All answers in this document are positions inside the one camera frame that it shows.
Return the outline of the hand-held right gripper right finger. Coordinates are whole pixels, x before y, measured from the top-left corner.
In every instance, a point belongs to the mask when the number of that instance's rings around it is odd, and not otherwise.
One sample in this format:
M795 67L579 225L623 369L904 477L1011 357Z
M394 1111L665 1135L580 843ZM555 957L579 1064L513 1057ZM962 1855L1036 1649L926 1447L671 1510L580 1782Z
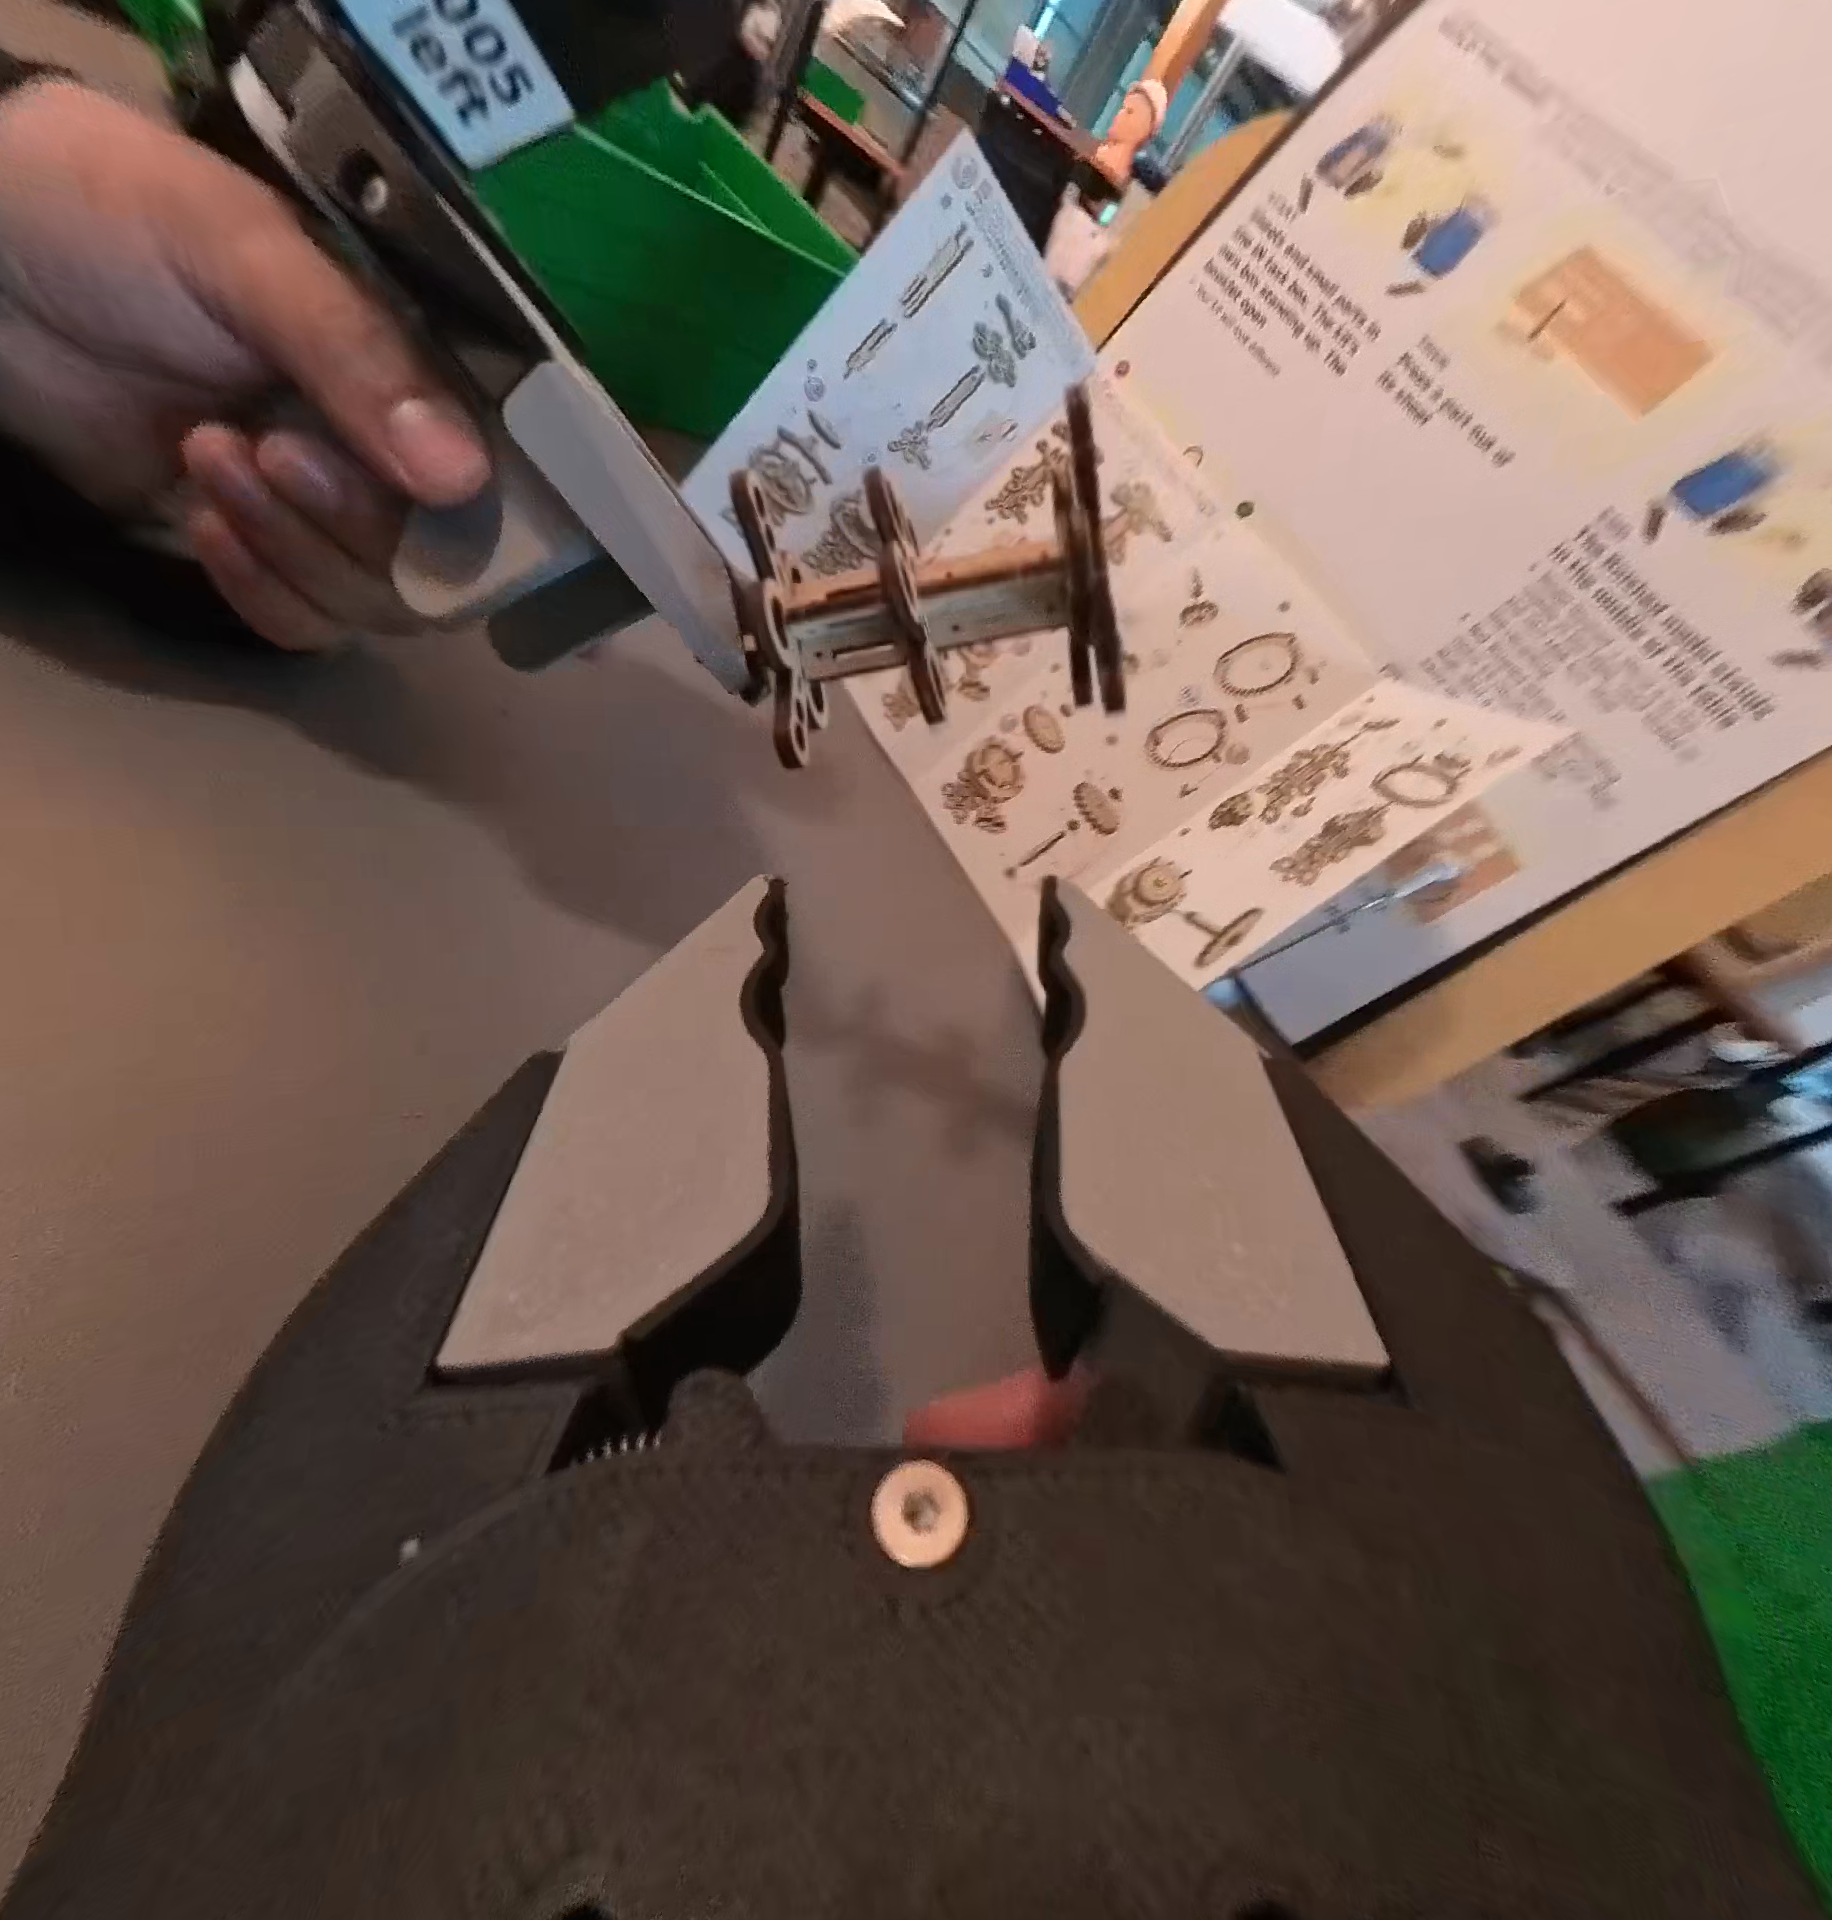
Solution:
M1388 1347L1258 1043L1058 878L1036 942L1027 1297L1048 1374L1384 1385Z

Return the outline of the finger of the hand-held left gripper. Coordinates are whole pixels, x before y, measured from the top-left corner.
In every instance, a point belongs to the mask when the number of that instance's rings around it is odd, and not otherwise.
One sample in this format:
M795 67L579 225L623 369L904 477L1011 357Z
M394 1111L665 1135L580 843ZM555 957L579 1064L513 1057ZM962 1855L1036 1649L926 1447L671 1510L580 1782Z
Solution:
M594 378L549 357L509 390L501 415L519 451L699 665L726 691L753 694L739 574Z
M427 624L479 626L515 670L546 670L653 614L549 489L491 489L460 507L416 509L391 580Z

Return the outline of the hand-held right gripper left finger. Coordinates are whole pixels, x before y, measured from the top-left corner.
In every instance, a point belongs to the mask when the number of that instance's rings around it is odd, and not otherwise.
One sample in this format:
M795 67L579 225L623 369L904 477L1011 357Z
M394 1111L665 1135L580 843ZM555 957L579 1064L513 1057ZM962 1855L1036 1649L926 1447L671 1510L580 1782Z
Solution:
M442 1379L745 1374L802 1300L787 896L757 876L565 1041Z

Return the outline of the wooden gear model assembly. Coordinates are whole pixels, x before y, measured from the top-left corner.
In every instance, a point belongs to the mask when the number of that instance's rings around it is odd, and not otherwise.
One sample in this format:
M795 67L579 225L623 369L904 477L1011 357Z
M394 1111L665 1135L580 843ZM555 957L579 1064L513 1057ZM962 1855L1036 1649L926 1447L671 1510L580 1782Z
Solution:
M876 552L831 578L809 578L784 552L779 522L753 469L731 474L731 509L753 570L732 578L750 669L744 697L766 700L781 766L808 765L809 740L826 723L826 685L900 670L919 718L939 726L949 708L942 657L1014 636L1064 631L1074 703L1123 711L1125 654L1087 384L1067 390L1064 418L1067 443L1048 451L1052 539L926 560L895 484L880 468L865 468L861 494Z

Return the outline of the person's left hand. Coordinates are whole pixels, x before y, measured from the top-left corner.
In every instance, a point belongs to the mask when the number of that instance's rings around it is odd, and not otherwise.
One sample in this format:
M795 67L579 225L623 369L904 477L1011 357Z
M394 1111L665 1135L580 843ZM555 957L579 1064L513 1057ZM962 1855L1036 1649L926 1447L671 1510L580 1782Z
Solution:
M256 636L406 636L413 507L491 483L401 322L231 160L84 84L0 98L0 435L174 525Z

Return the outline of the large green plastic bin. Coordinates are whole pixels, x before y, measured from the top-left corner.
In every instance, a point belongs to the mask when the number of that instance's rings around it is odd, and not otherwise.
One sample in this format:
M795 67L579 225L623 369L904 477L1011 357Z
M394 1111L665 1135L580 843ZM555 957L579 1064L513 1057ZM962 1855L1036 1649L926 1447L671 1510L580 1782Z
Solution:
M856 251L666 84L472 177L594 380L639 427L713 441Z

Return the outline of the folded assembly instruction booklet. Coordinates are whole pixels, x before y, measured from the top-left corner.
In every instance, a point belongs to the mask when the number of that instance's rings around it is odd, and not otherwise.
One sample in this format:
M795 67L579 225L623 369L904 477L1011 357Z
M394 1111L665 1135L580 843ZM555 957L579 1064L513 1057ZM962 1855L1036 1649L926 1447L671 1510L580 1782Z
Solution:
M926 560L1052 539L1048 451L1087 384L1125 654L1120 713L1078 708L1064 631L942 657L939 726L900 670L846 690L1020 953L1043 882L1081 889L1196 987L1250 965L1380 855L1555 743L1551 726L1377 666L1105 369L971 133L861 252L683 486L739 578L728 483L753 469L809 578L870 563L865 468Z

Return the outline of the white instruction poster board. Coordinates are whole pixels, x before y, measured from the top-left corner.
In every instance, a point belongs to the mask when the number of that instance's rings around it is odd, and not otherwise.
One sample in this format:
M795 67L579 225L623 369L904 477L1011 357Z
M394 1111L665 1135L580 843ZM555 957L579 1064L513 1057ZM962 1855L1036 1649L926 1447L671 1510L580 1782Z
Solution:
M1108 351L1373 659L1561 731L1512 875L1250 973L1290 1041L1832 749L1832 1L1415 5Z

